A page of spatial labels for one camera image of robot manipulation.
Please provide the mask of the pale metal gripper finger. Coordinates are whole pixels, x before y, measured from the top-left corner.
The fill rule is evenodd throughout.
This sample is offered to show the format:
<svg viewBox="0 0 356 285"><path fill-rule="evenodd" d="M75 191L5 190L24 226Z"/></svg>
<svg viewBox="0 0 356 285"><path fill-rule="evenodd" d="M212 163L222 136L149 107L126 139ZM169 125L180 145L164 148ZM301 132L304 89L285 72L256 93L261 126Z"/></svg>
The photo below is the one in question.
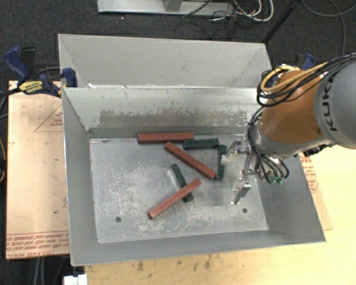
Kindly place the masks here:
<svg viewBox="0 0 356 285"><path fill-rule="evenodd" d="M237 205L242 198L246 196L250 188L252 187L249 178L238 178L233 184L233 191L235 196L231 201L231 204Z"/></svg>
<svg viewBox="0 0 356 285"><path fill-rule="evenodd" d="M230 164L236 162L244 152L243 142L234 140L229 147L221 152L221 164Z"/></svg>

